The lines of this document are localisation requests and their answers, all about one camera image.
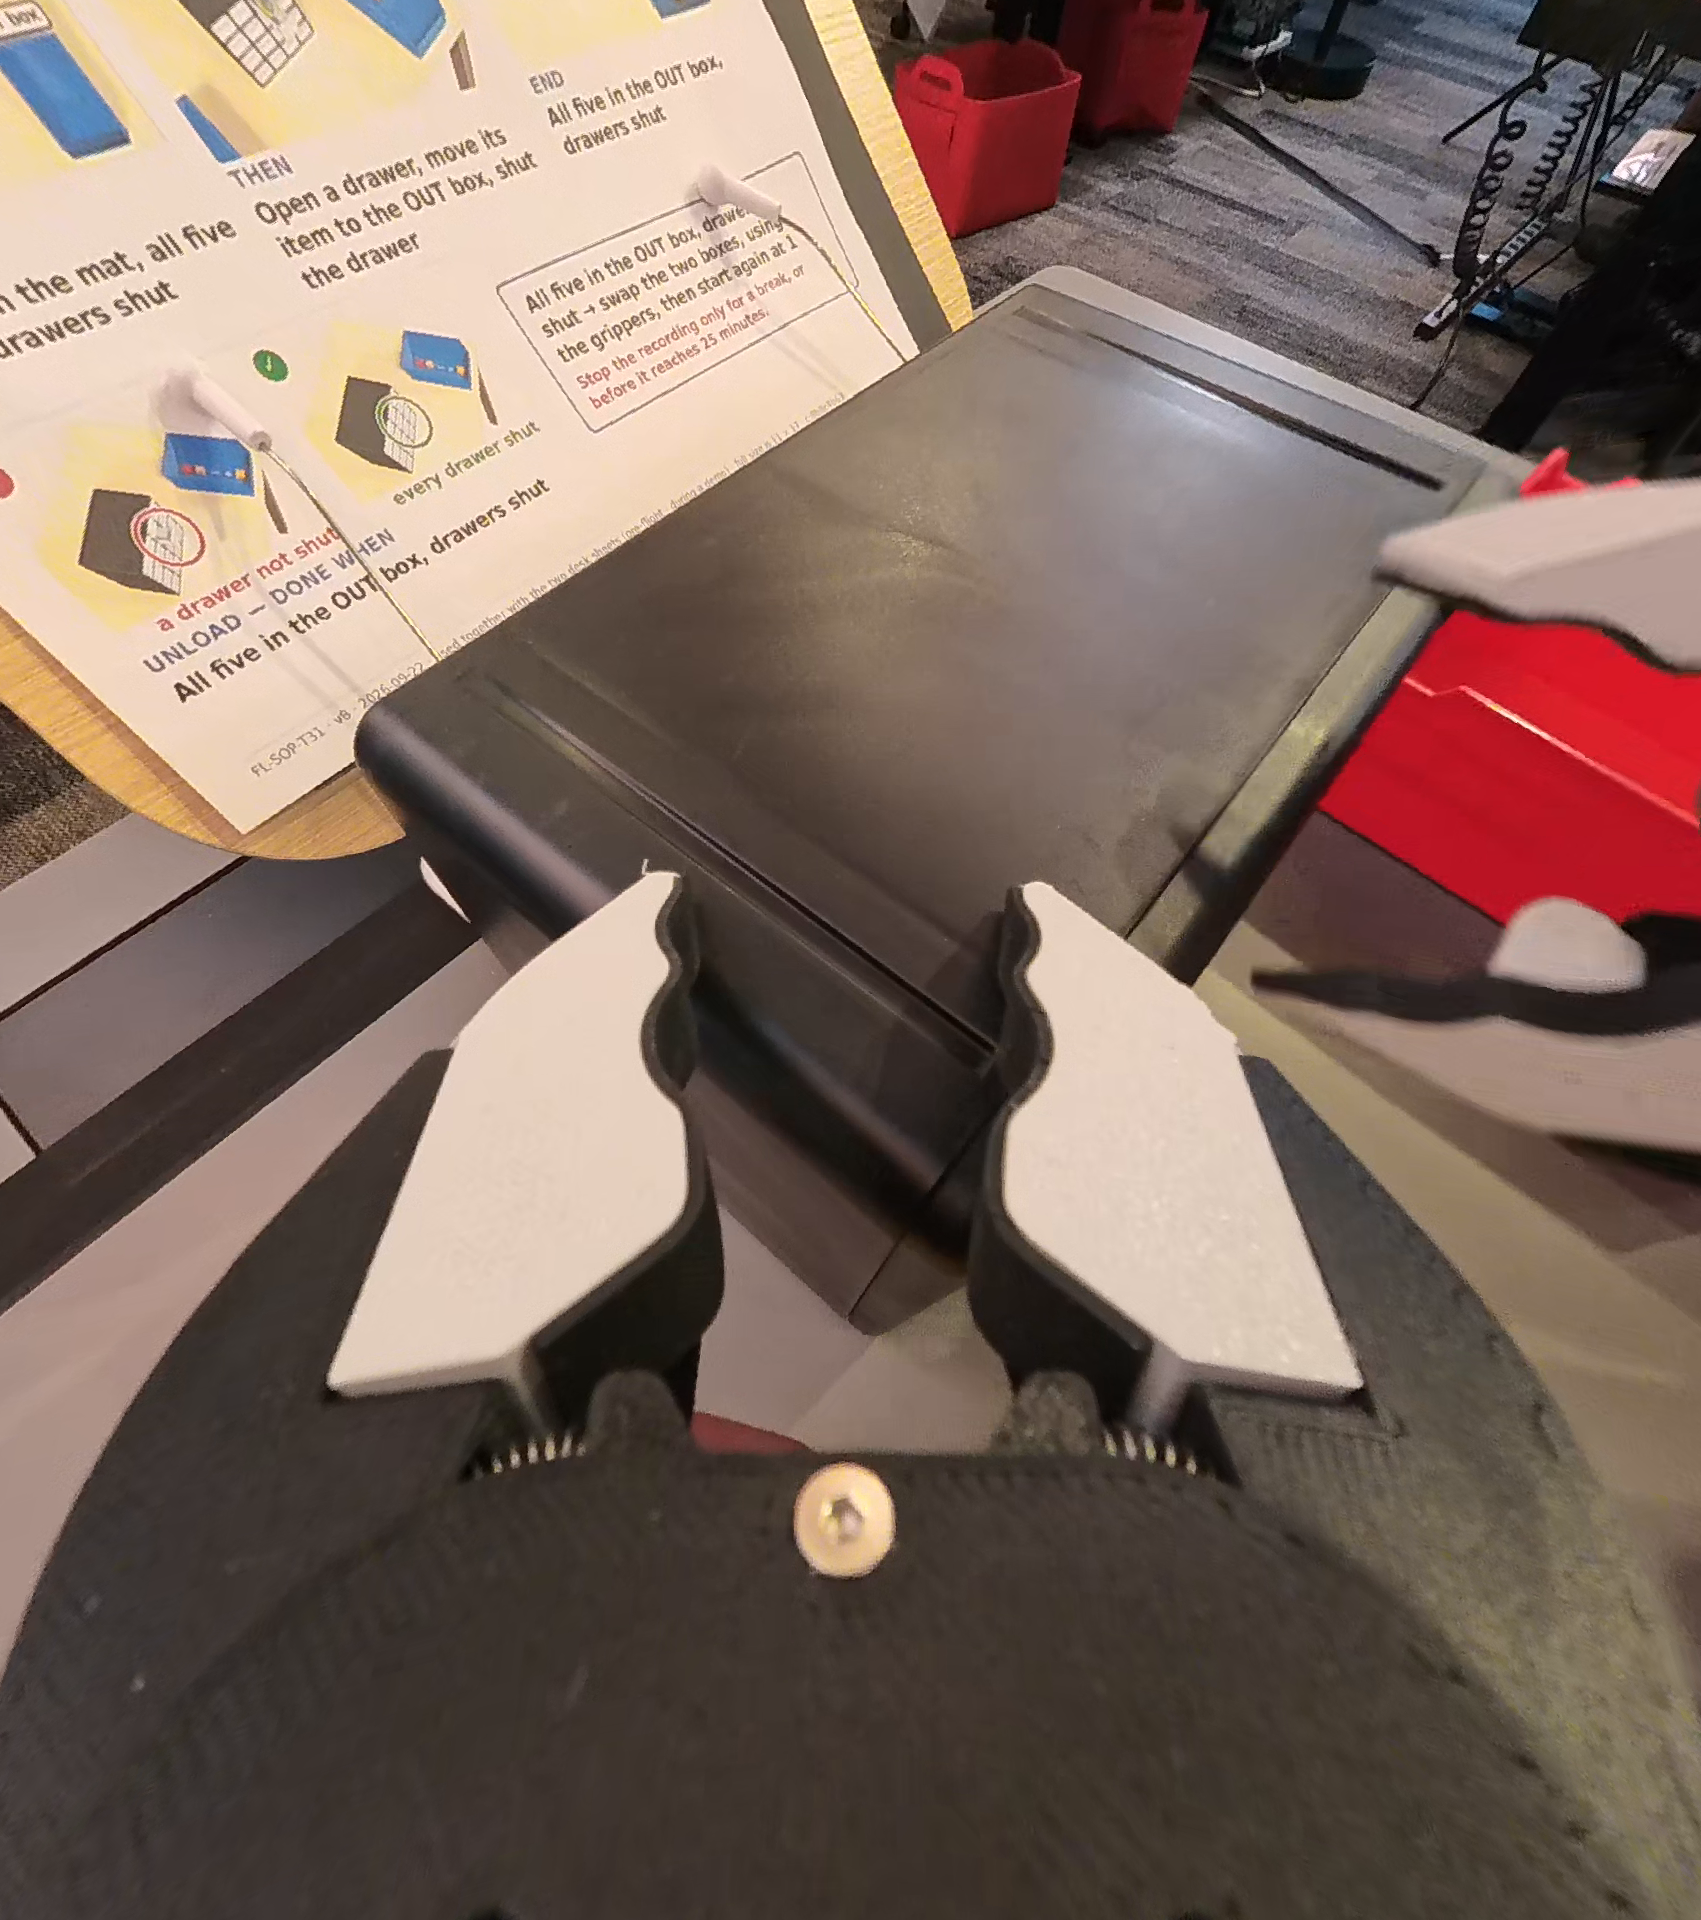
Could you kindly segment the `printed instruction sheet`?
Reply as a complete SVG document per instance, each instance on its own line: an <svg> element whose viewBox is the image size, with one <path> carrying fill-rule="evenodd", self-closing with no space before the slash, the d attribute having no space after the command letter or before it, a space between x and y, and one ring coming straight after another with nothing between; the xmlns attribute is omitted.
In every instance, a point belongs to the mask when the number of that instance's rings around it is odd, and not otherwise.
<svg viewBox="0 0 1701 1920"><path fill-rule="evenodd" d="M908 355L765 5L0 5L0 616L239 832Z"/></svg>

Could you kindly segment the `dark grey mat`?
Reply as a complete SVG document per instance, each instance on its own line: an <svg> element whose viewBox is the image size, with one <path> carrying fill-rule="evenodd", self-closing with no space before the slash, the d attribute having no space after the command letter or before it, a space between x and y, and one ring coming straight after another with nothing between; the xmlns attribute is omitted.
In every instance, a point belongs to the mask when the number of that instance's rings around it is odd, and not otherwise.
<svg viewBox="0 0 1701 1920"><path fill-rule="evenodd" d="M244 859L201 879L0 1010L7 1121L48 1152L392 912L426 931L451 928L399 848L339 864ZM1499 943L1486 912L1334 818L1299 829L1250 907L1250 928L1298 970L1462 976Z"/></svg>

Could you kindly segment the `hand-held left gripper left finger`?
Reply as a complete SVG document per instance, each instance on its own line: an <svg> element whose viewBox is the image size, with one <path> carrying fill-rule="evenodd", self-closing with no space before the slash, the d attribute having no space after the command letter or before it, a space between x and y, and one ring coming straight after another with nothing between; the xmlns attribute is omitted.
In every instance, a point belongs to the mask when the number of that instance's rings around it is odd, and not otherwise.
<svg viewBox="0 0 1701 1920"><path fill-rule="evenodd" d="M335 1349L335 1395L499 1384L557 1437L600 1378L639 1367L692 1416L722 1305L686 1110L692 979L692 890L639 876L479 1005Z"/></svg>

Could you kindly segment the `black floor pole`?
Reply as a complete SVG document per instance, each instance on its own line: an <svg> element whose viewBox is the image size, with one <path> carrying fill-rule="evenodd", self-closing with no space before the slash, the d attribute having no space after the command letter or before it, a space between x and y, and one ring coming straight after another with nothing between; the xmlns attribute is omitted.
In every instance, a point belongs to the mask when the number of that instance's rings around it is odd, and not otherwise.
<svg viewBox="0 0 1701 1920"><path fill-rule="evenodd" d="M1246 121L1239 110L1221 102L1221 95L1199 80L1199 100L1201 110L1239 137L1255 159L1265 159L1272 165L1282 165L1285 175L1298 175L1306 191L1317 191L1319 204L1334 204L1341 217L1354 217L1360 230L1366 230L1372 242L1386 242L1389 248L1410 253L1425 271L1442 271L1446 253L1397 230L1392 217L1386 217L1372 204L1363 204L1360 191L1346 191L1341 181L1334 181L1327 174L1317 174L1306 159L1285 152L1275 137L1265 137L1255 121Z"/></svg>

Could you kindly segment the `black drawer cabinet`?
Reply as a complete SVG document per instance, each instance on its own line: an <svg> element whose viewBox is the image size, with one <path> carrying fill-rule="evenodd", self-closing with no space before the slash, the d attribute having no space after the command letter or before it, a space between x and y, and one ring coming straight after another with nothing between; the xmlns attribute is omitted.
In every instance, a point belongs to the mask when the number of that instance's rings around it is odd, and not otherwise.
<svg viewBox="0 0 1701 1920"><path fill-rule="evenodd" d="M1199 983L1435 632L1380 545L1522 476L1041 271L378 697L360 765L512 970L686 879L718 1197L888 1330L959 1288L1011 890Z"/></svg>

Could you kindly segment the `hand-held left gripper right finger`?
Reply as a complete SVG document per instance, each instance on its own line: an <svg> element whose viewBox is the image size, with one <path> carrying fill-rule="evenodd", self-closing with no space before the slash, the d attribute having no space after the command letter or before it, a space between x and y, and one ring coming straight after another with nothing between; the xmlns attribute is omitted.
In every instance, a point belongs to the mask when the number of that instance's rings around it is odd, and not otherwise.
<svg viewBox="0 0 1701 1920"><path fill-rule="evenodd" d="M1011 1384L1070 1376L1101 1428L1150 1437L1212 1384L1354 1398L1363 1364L1232 1029L1048 879L1006 901L999 983L969 1313Z"/></svg>

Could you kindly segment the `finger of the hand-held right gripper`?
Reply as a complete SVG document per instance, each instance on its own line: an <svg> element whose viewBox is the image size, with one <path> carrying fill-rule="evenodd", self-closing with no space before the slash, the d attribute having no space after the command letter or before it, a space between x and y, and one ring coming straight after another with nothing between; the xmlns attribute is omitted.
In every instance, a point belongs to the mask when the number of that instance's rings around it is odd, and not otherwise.
<svg viewBox="0 0 1701 1920"><path fill-rule="evenodd" d="M1282 970L1255 990L1505 1123L1701 1160L1701 916L1548 898L1475 976Z"/></svg>
<svg viewBox="0 0 1701 1920"><path fill-rule="evenodd" d="M1701 477L1522 496L1392 530L1380 578L1505 623L1579 623L1701 677Z"/></svg>

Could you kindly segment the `red plastic bin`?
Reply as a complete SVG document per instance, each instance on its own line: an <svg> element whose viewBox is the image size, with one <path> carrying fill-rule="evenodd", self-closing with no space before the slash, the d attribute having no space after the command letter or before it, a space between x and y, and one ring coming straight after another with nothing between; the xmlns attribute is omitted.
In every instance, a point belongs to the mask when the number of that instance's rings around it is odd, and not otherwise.
<svg viewBox="0 0 1701 1920"><path fill-rule="evenodd" d="M1319 810L1499 928L1546 898L1701 916L1701 677L1574 623L1452 616Z"/></svg>

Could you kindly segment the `red fabric basket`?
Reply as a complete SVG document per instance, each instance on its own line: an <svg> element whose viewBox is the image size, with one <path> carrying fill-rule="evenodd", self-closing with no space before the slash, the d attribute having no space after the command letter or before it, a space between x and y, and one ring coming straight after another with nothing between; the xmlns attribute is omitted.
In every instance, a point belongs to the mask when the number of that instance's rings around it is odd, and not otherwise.
<svg viewBox="0 0 1701 1920"><path fill-rule="evenodd" d="M1079 91L1079 67L1041 38L961 43L897 67L888 100L951 242L1062 197Z"/></svg>
<svg viewBox="0 0 1701 1920"><path fill-rule="evenodd" d="M1212 12L1201 0L1069 0L1058 56L1079 85L1079 144L1173 137Z"/></svg>

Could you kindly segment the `instruction sheet on wooden board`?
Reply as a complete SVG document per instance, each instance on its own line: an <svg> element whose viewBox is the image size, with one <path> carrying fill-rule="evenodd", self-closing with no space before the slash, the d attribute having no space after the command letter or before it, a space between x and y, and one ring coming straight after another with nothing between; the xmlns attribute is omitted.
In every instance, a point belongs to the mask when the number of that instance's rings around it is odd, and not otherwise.
<svg viewBox="0 0 1701 1920"><path fill-rule="evenodd" d="M901 298L915 344L951 338L975 325L975 298L940 213L932 207L908 137L888 102L861 5L769 0L765 12L794 65L820 144L847 190L847 207L874 242L874 260L885 285ZM339 771L254 832L227 829L227 818L218 818L102 701L94 701L13 616L0 616L0 710L114 809L218 852L355 859L399 836L397 810L360 771Z"/></svg>

